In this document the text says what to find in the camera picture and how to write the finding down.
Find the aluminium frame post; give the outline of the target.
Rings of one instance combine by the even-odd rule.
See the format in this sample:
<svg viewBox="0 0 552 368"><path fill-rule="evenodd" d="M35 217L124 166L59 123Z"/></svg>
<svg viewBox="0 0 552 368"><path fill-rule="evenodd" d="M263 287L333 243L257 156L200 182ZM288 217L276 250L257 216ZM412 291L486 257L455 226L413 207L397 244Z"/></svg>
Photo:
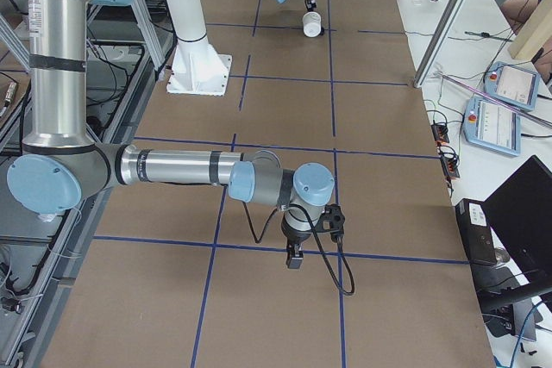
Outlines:
<svg viewBox="0 0 552 368"><path fill-rule="evenodd" d="M420 65L417 68L416 75L413 79L413 86L415 88L421 88L423 86L423 83L428 77L430 69L442 49L444 41L448 38L449 31L452 28L465 1L466 0L448 0L445 10L442 13L442 17L436 26L435 33L433 34L422 57Z"/></svg>

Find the white smiley face mug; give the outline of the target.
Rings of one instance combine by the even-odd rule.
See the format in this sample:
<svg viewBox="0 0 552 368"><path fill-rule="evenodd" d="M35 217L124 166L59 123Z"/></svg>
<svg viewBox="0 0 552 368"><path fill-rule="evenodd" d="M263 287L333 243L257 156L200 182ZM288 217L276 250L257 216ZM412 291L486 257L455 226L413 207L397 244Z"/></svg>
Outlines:
<svg viewBox="0 0 552 368"><path fill-rule="evenodd" d="M306 37L315 38L322 32L322 18L316 11L308 11L302 18L303 33Z"/></svg>

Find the blue teach pendant near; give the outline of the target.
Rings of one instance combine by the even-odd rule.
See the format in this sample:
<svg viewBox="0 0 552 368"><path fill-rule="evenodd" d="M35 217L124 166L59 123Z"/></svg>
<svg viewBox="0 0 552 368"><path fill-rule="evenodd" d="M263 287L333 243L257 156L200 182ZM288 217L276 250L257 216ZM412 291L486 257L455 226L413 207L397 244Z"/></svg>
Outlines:
<svg viewBox="0 0 552 368"><path fill-rule="evenodd" d="M521 119L511 110L472 97L467 102L462 131L478 147L516 157L521 153Z"/></svg>

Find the blue teach pendant far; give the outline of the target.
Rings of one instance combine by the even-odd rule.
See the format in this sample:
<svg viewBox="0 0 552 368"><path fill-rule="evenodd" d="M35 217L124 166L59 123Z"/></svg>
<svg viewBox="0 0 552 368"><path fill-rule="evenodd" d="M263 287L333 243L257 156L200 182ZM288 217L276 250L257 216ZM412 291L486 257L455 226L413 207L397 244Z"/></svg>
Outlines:
<svg viewBox="0 0 552 368"><path fill-rule="evenodd" d="M485 74L484 89L502 102L532 111L536 107L540 80L537 72L499 61L492 64Z"/></svg>

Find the blue teach pendant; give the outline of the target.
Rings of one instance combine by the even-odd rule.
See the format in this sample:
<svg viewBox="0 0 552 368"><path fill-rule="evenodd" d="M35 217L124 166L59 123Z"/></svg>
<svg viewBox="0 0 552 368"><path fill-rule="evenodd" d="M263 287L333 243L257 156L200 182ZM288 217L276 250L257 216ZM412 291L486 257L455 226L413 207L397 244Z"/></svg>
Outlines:
<svg viewBox="0 0 552 368"><path fill-rule="evenodd" d="M516 157L521 153L521 119L511 110L472 97L467 102L462 131L478 147Z"/></svg>
<svg viewBox="0 0 552 368"><path fill-rule="evenodd" d="M540 80L537 72L499 61L492 64L485 74L484 89L502 102L532 111L536 107Z"/></svg>

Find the black laptop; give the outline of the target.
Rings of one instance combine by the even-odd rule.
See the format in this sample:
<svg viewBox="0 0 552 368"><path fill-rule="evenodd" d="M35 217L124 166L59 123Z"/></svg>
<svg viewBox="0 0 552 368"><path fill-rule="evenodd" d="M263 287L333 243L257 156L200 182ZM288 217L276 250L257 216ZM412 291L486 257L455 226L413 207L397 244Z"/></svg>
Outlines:
<svg viewBox="0 0 552 368"><path fill-rule="evenodd" d="M490 312L534 296L551 298L551 170L530 156L484 202L483 210L494 233L527 284L497 295L479 296L482 312Z"/></svg>

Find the black box device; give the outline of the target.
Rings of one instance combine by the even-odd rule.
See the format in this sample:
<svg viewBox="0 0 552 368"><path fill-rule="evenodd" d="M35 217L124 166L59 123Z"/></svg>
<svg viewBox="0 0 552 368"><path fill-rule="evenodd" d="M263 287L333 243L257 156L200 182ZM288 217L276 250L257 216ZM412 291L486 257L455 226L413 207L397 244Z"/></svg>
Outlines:
<svg viewBox="0 0 552 368"><path fill-rule="evenodd" d="M476 265L496 265L491 228L481 202L461 199L455 206L455 216L468 261Z"/></svg>

